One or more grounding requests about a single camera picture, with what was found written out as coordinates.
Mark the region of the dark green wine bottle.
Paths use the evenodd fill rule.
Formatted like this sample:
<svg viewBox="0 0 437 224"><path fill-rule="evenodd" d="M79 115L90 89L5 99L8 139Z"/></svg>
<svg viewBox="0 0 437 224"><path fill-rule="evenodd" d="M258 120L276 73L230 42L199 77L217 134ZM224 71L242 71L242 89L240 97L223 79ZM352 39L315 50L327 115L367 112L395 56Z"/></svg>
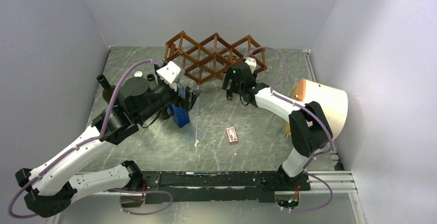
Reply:
<svg viewBox="0 0 437 224"><path fill-rule="evenodd" d="M100 86L103 88L103 90L102 90L103 100L109 105L116 86L111 85L109 83L109 81L107 80L106 76L103 74L98 75L96 77L96 80L98 81Z"/></svg>

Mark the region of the white cone lampshade orange inside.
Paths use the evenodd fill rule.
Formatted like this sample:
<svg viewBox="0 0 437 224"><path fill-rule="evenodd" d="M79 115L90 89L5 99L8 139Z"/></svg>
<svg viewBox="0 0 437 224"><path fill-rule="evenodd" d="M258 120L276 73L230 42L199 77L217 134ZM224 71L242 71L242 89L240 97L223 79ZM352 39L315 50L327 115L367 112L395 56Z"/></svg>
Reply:
<svg viewBox="0 0 437 224"><path fill-rule="evenodd" d="M335 140L346 122L348 97L345 91L308 79L301 79L292 91L291 98L304 104L318 102L325 114Z"/></svg>

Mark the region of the blue square glass bottle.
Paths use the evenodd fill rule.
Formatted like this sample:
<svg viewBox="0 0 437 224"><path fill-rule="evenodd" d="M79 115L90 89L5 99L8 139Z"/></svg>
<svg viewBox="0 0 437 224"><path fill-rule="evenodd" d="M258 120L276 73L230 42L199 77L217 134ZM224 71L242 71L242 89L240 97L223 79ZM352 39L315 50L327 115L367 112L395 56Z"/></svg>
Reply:
<svg viewBox="0 0 437 224"><path fill-rule="evenodd" d="M178 128L182 128L190 122L187 111L186 89L179 87L178 96L175 101L169 103L170 115Z"/></svg>

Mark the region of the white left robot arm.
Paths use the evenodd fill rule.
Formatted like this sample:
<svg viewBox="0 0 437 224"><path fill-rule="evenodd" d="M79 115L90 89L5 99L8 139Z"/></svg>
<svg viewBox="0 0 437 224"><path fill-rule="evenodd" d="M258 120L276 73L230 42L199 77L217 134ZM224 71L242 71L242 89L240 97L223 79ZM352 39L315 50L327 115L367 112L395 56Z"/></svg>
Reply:
<svg viewBox="0 0 437 224"><path fill-rule="evenodd" d="M201 93L179 85L173 88L164 80L152 85L144 77L123 80L121 85L111 86L111 90L116 98L109 100L108 108L74 142L43 165L23 168L15 174L20 195L33 217L54 216L73 202L108 189L130 192L141 189L143 174L131 160L94 173L80 175L79 171L107 149L138 132L146 120L167 105L191 110Z"/></svg>

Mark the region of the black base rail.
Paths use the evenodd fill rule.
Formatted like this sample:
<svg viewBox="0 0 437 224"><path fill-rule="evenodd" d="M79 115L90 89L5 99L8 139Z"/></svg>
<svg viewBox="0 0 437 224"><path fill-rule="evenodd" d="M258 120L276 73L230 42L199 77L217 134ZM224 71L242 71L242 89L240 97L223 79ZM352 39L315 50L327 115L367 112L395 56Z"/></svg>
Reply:
<svg viewBox="0 0 437 224"><path fill-rule="evenodd" d="M244 201L256 200L274 203L278 192L309 191L309 177L301 173L289 178L279 171L143 171L142 180L128 184L123 190L146 190L147 204L169 200L169 192L175 202L194 201Z"/></svg>

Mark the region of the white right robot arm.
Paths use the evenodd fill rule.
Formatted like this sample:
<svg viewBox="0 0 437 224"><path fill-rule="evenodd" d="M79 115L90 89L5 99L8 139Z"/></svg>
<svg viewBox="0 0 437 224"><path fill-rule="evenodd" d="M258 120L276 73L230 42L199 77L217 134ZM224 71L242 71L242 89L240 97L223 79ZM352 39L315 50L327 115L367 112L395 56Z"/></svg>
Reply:
<svg viewBox="0 0 437 224"><path fill-rule="evenodd" d="M222 88L228 96L237 94L243 105L268 110L289 123L293 149L280 166L278 176L278 184L284 190L297 184L297 176L309 165L312 156L333 143L333 132L318 102L295 101L265 83L257 83L256 74L246 62L228 68Z"/></svg>

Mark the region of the clear whisky bottle black label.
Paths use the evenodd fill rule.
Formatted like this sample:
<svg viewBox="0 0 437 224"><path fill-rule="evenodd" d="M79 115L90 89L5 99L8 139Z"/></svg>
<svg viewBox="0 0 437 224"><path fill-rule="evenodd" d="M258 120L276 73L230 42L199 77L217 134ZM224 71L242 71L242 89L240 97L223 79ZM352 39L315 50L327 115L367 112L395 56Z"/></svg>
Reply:
<svg viewBox="0 0 437 224"><path fill-rule="evenodd" d="M225 55L225 59L228 60L231 64L237 61L237 57L231 54ZM222 85L222 89L226 91L226 99L228 101L233 100L232 74L233 74L233 69L232 67L229 67L226 73L224 74L224 80Z"/></svg>

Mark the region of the red white small box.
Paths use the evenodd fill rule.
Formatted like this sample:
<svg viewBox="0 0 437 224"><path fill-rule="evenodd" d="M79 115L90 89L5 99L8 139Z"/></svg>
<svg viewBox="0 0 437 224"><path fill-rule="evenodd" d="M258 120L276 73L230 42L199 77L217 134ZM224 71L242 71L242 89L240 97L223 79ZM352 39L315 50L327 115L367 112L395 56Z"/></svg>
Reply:
<svg viewBox="0 0 437 224"><path fill-rule="evenodd" d="M228 137L229 144L236 144L239 142L235 127L227 127L225 131Z"/></svg>

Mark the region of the clear bottle white cap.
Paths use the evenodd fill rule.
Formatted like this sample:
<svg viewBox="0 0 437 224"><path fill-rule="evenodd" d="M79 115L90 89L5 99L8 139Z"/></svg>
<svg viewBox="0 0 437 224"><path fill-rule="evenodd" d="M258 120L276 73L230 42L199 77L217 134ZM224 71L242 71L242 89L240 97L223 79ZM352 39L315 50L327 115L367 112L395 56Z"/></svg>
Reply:
<svg viewBox="0 0 437 224"><path fill-rule="evenodd" d="M143 72L142 72L142 71L136 71L136 72L134 73L134 76L135 76L135 77L142 77L142 76L143 76Z"/></svg>

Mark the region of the brown wooden wine rack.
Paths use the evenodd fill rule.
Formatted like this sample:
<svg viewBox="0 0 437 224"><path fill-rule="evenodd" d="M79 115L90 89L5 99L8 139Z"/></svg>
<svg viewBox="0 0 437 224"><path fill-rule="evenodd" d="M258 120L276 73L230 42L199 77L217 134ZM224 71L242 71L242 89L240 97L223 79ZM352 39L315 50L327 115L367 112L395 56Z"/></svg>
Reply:
<svg viewBox="0 0 437 224"><path fill-rule="evenodd" d="M260 46L251 35L229 43L216 32L198 42L181 31L166 42L163 59L180 65L185 76L200 85L223 80L227 69L243 62L247 54L255 60L255 73L266 70L265 49Z"/></svg>

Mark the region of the green bottle silver neck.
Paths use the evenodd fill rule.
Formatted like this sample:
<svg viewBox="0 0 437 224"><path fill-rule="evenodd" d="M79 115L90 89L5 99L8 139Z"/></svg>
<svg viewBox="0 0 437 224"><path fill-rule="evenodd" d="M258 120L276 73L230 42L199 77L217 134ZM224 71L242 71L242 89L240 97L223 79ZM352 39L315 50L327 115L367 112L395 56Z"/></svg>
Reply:
<svg viewBox="0 0 437 224"><path fill-rule="evenodd" d="M148 75L146 76L146 79L147 79L148 82L154 82L154 83L156 83L156 78L155 78L155 75L154 75L154 74L148 74Z"/></svg>

